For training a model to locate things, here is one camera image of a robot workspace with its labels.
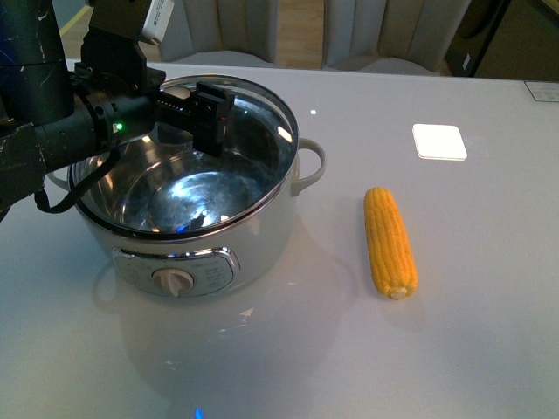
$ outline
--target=table surface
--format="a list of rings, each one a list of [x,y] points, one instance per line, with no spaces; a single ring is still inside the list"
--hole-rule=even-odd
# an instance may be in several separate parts
[[[0,417],[559,416],[558,103],[520,81],[154,66],[272,89],[324,147],[326,174],[297,198],[273,268],[202,299],[124,282],[75,209],[14,205],[0,224]],[[467,158],[420,159],[416,123],[458,127]],[[418,268],[398,302],[371,282],[374,186],[392,190]]]

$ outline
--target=white square light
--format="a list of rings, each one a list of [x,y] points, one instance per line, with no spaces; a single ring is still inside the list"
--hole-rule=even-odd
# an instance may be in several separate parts
[[[454,125],[415,124],[413,139],[422,159],[463,161],[468,156],[462,135]]]

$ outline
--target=chair back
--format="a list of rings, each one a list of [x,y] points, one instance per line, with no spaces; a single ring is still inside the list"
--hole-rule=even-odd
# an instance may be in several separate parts
[[[442,64],[470,0],[326,0],[323,65],[393,57]]]
[[[162,61],[198,52],[235,51],[276,59],[278,0],[176,0]]]

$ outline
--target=floor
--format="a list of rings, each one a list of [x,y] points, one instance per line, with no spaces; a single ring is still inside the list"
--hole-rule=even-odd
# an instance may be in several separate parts
[[[278,66],[320,68],[324,0],[279,0]],[[92,10],[78,15],[63,28],[62,45],[67,58],[79,58]],[[141,43],[148,61],[159,61],[157,48]]]

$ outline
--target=black cable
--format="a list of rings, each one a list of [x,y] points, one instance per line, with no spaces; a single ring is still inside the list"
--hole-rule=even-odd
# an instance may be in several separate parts
[[[105,175],[114,167],[114,165],[120,158],[121,153],[118,148],[113,148],[103,164],[101,164],[91,174],[85,177],[76,186],[74,186],[73,188],[71,187],[70,191],[62,199],[62,201],[60,201],[53,207],[51,207],[49,203],[49,197],[46,194],[45,189],[41,189],[39,192],[36,192],[35,203],[37,204],[37,208],[49,214],[60,214],[62,212],[68,211],[96,182],[105,177]]]

